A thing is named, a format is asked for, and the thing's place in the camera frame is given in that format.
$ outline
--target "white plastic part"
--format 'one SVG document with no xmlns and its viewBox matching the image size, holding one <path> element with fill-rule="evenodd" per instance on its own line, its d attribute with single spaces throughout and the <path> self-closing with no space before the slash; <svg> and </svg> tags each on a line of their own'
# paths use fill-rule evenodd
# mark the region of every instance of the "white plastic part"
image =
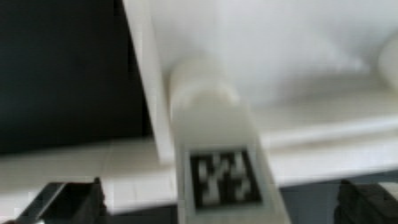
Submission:
<svg viewBox="0 0 398 224">
<path fill-rule="evenodd" d="M 390 40 L 379 58 L 381 74 L 398 91 L 398 35 Z"/>
<path fill-rule="evenodd" d="M 159 45 L 155 40 L 150 1 L 125 1 L 125 9 L 130 31 L 134 36 L 134 47 L 139 61 L 146 101 L 150 107 L 159 157 L 162 163 L 171 163 L 175 160 L 175 144 L 169 123 L 166 82 L 159 61 Z"/>
<path fill-rule="evenodd" d="M 194 58 L 180 63 L 171 73 L 169 93 L 171 113 L 198 104 L 239 103 L 239 93 L 216 60 Z"/>
<path fill-rule="evenodd" d="M 173 118 L 173 133 L 176 142 L 178 170 L 178 215 L 182 224 L 288 224 L 290 218 L 274 182 L 267 153 L 260 145 L 258 130 L 253 125 L 251 111 L 242 105 L 194 105 L 176 110 Z M 258 181 L 262 203 L 255 205 L 221 206 L 203 211 L 196 206 L 192 156 L 216 155 L 217 165 L 212 174 L 200 164 L 200 178 L 208 178 L 208 192 L 203 192 L 203 203 L 216 206 L 219 201 L 217 180 L 224 173 L 232 176 L 246 173 L 240 159 L 233 165 L 221 160 L 217 153 L 232 152 L 237 148 L 248 150 L 253 172 Z M 251 189 L 251 182 L 242 180 L 235 190 L 237 200 Z"/>
</svg>

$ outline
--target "black plastic piece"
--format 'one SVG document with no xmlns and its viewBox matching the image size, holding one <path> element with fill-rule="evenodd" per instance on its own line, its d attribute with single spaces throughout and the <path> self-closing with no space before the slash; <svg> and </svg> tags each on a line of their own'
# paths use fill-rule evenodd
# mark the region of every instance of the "black plastic piece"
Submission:
<svg viewBox="0 0 398 224">
<path fill-rule="evenodd" d="M 237 170 L 237 159 L 242 158 L 242 175 L 233 175 Z M 200 178 L 200 163 L 207 165 L 208 179 Z M 256 205 L 264 203 L 258 180 L 253 172 L 251 158 L 248 149 L 237 148 L 232 150 L 214 150 L 208 153 L 191 155 L 191 169 L 192 169 L 192 186 L 194 186 L 194 201 L 198 211 L 212 210 L 217 208 L 230 208 L 246 205 Z M 219 201 L 212 204 L 203 201 L 203 194 L 210 190 L 210 182 L 217 181 L 217 194 Z M 246 188 L 244 185 L 249 183 L 246 189 L 246 196 L 239 199 L 237 191 Z"/>
<path fill-rule="evenodd" d="M 379 184 L 342 181 L 336 224 L 397 224 L 398 201 Z"/>
<path fill-rule="evenodd" d="M 105 224 L 100 178 L 93 183 L 50 183 L 17 219 L 18 224 Z"/>
</svg>

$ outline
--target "black clip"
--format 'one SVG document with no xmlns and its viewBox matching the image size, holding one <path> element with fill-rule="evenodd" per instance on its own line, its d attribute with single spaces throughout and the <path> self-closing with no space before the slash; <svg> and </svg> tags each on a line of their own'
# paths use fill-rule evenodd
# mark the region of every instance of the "black clip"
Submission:
<svg viewBox="0 0 398 224">
<path fill-rule="evenodd" d="M 17 224 L 105 224 L 107 206 L 100 178 L 93 183 L 49 183 Z"/>
</svg>

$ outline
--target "cylindrical white part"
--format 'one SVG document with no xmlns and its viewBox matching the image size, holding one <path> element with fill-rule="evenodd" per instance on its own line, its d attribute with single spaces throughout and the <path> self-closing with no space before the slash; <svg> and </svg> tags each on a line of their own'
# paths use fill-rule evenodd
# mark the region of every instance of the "cylindrical white part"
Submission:
<svg viewBox="0 0 398 224">
<path fill-rule="evenodd" d="M 212 59 L 191 59 L 175 68 L 169 82 L 171 114 L 198 104 L 235 104 L 239 94 L 221 65 Z"/>
<path fill-rule="evenodd" d="M 391 87 L 398 90 L 398 36 L 393 37 L 381 52 L 379 70 Z"/>
</svg>

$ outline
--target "black background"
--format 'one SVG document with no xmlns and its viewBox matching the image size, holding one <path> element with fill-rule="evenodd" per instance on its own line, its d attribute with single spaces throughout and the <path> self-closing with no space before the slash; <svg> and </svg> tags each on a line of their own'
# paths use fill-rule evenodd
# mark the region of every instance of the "black background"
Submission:
<svg viewBox="0 0 398 224">
<path fill-rule="evenodd" d="M 152 133 L 121 0 L 0 0 L 0 154 Z"/>
</svg>

